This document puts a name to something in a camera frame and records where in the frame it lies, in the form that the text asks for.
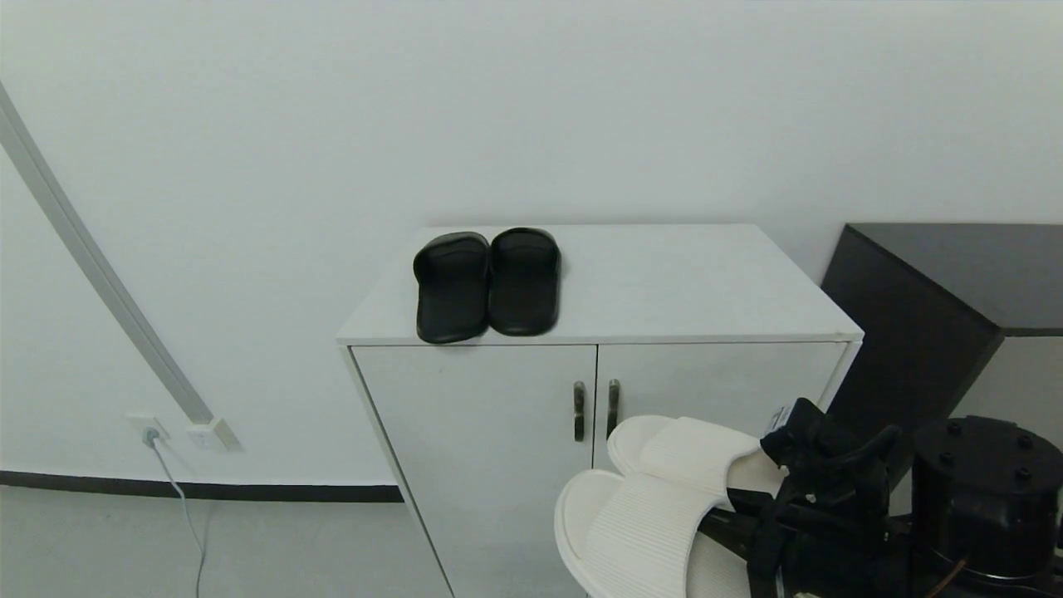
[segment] floor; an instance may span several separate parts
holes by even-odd
[[[444,597],[403,505],[190,501],[203,598]],[[0,596],[195,596],[176,499],[0,488]]]

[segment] black table top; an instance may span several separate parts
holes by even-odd
[[[1063,336],[1063,225],[849,224],[1013,336]]]

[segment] white slipper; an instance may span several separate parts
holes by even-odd
[[[721,442],[750,447],[727,472],[727,486],[772,496],[779,492],[787,473],[760,450],[759,440],[708,422],[661,415],[630,417],[609,434],[606,445],[613,465],[624,476],[647,473],[712,492],[718,489],[707,480],[714,466],[707,456],[719,450]],[[729,502],[721,508],[732,510]]]
[[[584,472],[557,501],[558,550],[591,598],[747,598],[745,562],[697,533],[723,500],[648,474]]]

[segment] wall socket plate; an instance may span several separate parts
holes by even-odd
[[[158,430],[159,441],[169,441],[170,435],[166,433],[166,429],[163,425],[155,420],[153,415],[140,415],[136,413],[130,413],[125,415],[125,420],[129,421],[130,426],[132,426],[137,431],[137,438],[144,441],[144,431],[148,428],[154,428]]]
[[[187,429],[188,438],[197,448],[215,452],[239,450],[240,443],[236,434],[220,417],[215,417],[209,424],[197,424]]]

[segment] power cord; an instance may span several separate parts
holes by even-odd
[[[173,490],[178,491],[178,496],[181,497],[181,507],[185,510],[185,520],[188,522],[188,529],[192,531],[192,539],[196,541],[196,546],[200,549],[200,566],[199,571],[196,574],[196,598],[199,596],[200,580],[203,579],[203,564],[206,562],[206,548],[203,543],[199,540],[199,534],[196,533],[196,526],[192,525],[192,517],[188,514],[188,501],[185,500],[185,491],[181,490],[181,486],[173,481],[173,476],[170,475],[170,468],[166,466],[166,461],[163,461],[163,455],[158,452],[158,447],[155,446],[155,441],[158,440],[158,430],[154,428],[146,428],[144,431],[144,444],[155,454],[158,458],[158,464],[163,466],[163,472],[166,473],[166,478],[170,480],[170,485]]]

